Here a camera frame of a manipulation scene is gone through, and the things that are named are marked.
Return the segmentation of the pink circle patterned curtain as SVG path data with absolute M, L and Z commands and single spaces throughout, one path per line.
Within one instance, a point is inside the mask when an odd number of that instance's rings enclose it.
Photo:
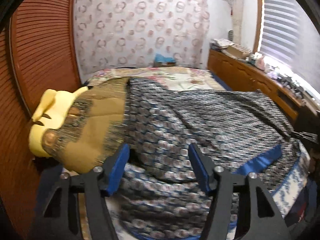
M 207 0 L 75 0 L 80 76 L 102 69 L 151 67 L 156 54 L 200 68 L 210 24 Z

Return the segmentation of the navy patterned satin pajama top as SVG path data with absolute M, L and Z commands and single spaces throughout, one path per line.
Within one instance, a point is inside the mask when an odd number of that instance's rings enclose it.
M 281 185 L 300 156 L 292 126 L 261 92 L 174 91 L 132 77 L 125 106 L 133 158 L 118 190 L 120 219 L 138 239 L 200 236 L 212 200 L 195 178 L 191 144 L 232 173 L 260 173 L 269 191 Z

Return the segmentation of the teal item on cardboard box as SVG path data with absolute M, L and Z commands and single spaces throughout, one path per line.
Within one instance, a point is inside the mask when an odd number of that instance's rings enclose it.
M 174 67 L 176 60 L 172 57 L 165 57 L 161 54 L 156 54 L 153 62 L 154 67 Z

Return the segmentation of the olive gold patterned cushion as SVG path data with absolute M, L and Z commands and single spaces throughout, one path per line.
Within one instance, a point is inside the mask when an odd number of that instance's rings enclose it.
M 76 173 L 101 166 L 125 140 L 128 81 L 127 77 L 111 79 L 81 93 L 62 126 L 45 131 L 44 151 Z

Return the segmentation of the floral beige bed cover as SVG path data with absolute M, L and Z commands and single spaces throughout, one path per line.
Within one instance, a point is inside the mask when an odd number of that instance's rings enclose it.
M 143 77 L 160 83 L 170 90 L 184 91 L 195 89 L 225 90 L 210 71 L 185 67 L 160 68 L 116 68 L 96 72 L 87 84 L 97 86 L 110 79 L 121 77 Z

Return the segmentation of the wooden sideboard cabinet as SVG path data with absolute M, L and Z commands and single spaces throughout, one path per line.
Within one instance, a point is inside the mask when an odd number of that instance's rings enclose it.
M 210 49 L 207 68 L 233 91 L 260 90 L 274 101 L 292 124 L 296 123 L 299 118 L 304 121 L 317 119 L 317 113 L 310 105 L 295 98 L 289 89 L 250 64 L 242 63 L 222 52 Z

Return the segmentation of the blue white floral cloth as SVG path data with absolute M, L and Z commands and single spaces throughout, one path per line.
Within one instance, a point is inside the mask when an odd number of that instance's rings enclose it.
M 270 191 L 283 218 L 306 187 L 309 164 L 308 153 L 301 152 L 290 170 L 288 164 L 273 174 L 288 171 Z M 126 164 L 120 188 L 106 204 L 119 239 L 200 239 L 211 200 L 195 181 L 165 183 Z

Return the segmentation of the brown louvered wardrobe door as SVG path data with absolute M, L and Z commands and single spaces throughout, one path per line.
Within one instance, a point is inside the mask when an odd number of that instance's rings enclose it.
M 25 239 L 42 163 L 28 148 L 48 88 L 75 91 L 73 0 L 1 0 L 1 239 Z

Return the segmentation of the pink kettle on sideboard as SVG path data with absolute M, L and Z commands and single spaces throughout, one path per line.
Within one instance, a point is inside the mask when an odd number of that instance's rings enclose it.
M 265 71 L 265 62 L 264 62 L 264 55 L 257 58 L 256 61 L 255 61 L 255 66 L 261 70 L 261 71 Z

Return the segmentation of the beige tied window curtain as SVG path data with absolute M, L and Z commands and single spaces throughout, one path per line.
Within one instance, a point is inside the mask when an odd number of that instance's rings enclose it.
M 243 0 L 231 0 L 232 2 L 232 21 L 233 21 L 233 42 L 241 43 Z

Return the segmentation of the yellow Pikachu plush toy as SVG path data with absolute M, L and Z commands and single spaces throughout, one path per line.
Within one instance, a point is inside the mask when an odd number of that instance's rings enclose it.
M 81 87 L 71 93 L 64 90 L 46 90 L 38 107 L 36 108 L 31 120 L 29 133 L 29 149 L 31 153 L 37 157 L 49 158 L 50 155 L 42 148 L 42 137 L 48 129 L 60 128 L 67 116 L 73 102 L 88 90 L 88 87 Z

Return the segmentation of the white zebra window blind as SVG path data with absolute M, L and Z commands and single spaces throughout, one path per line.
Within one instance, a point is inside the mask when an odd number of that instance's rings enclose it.
M 296 0 L 263 0 L 259 51 L 319 90 L 319 33 Z

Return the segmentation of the cardboard box on sideboard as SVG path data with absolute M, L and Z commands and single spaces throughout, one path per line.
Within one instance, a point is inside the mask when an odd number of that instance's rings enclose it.
M 231 55 L 233 55 L 234 57 L 239 58 L 239 59 L 245 59 L 246 57 L 251 55 L 250 49 L 243 47 L 239 44 L 233 44 L 231 46 L 228 46 L 226 51 L 228 53 L 230 53 Z

